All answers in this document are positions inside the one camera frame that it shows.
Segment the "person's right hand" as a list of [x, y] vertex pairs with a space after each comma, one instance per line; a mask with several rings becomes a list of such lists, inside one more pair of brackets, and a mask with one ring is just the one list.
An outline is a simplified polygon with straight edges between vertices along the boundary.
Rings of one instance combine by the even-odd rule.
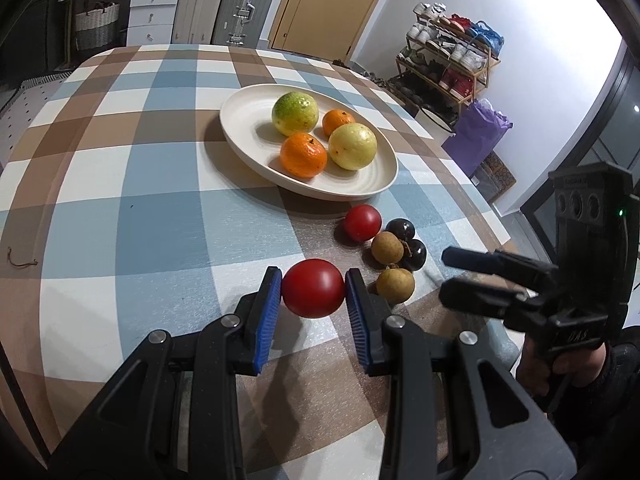
[[598, 378], [606, 359], [606, 344], [597, 349], [543, 356], [532, 337], [525, 336], [516, 380], [544, 411], [564, 388], [582, 387]]

